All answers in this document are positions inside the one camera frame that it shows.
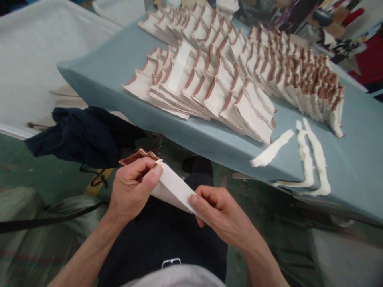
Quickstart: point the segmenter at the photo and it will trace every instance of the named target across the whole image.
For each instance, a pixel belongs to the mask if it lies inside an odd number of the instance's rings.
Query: white fabric strip
[[[171,89],[172,91],[176,91],[178,88],[178,84],[181,80],[182,73],[184,71],[184,67],[186,64],[186,60],[189,57],[191,47],[189,44],[187,44],[185,41],[183,41],[178,54],[176,61],[174,63],[173,69],[170,73],[170,79],[169,79],[169,85],[168,88]]]
[[[320,179],[319,189],[317,189],[316,191],[306,191],[304,192],[304,194],[310,194],[313,196],[328,195],[331,192],[331,187],[327,179],[326,159],[324,158],[322,145],[320,144],[320,141],[318,140],[316,135],[311,130],[311,127],[308,124],[308,121],[306,118],[303,118],[303,123],[307,130],[308,138],[310,139],[312,148],[314,150],[315,163],[318,169],[319,179]]]
[[[274,186],[283,185],[286,187],[310,187],[314,184],[314,166],[310,155],[310,149],[304,138],[308,133],[307,131],[303,130],[302,123],[298,120],[296,121],[296,129],[299,131],[297,138],[299,143],[300,159],[303,161],[304,181],[300,183],[291,181],[277,181],[273,184]]]
[[[256,158],[253,158],[250,161],[252,167],[266,166],[268,165],[276,156],[278,151],[282,146],[288,143],[289,139],[294,135],[293,130],[288,130],[283,135],[279,137],[275,142],[273,142],[267,149],[262,151],[260,155]]]

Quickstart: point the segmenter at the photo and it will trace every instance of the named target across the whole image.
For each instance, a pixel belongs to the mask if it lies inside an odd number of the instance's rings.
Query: black pants
[[[184,162],[193,190],[213,186],[211,161],[192,157]],[[161,269],[164,260],[199,265],[225,282],[227,244],[209,227],[200,228],[194,214],[150,196],[141,213],[116,239],[99,273],[100,286],[121,286]]]

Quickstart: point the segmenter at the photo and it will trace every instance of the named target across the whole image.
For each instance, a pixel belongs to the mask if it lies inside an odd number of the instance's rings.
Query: hand
[[[260,234],[226,188],[201,185],[195,192],[189,199],[191,206],[223,241],[241,250],[254,244]],[[205,226],[199,217],[197,222],[201,228]]]
[[[162,166],[144,157],[120,168],[113,182],[107,215],[123,227],[141,212],[162,174]]]

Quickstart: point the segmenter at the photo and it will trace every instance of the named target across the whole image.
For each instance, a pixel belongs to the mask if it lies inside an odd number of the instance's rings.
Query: belt buckle
[[[173,259],[165,260],[164,262],[162,262],[161,269],[164,269],[171,265],[181,265],[181,259],[173,258]]]

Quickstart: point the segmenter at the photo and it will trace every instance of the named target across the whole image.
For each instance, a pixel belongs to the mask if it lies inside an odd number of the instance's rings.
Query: left hand
[[[106,214],[113,222],[125,227],[144,208],[162,174],[160,165],[150,169],[155,162],[144,157],[117,171]]]

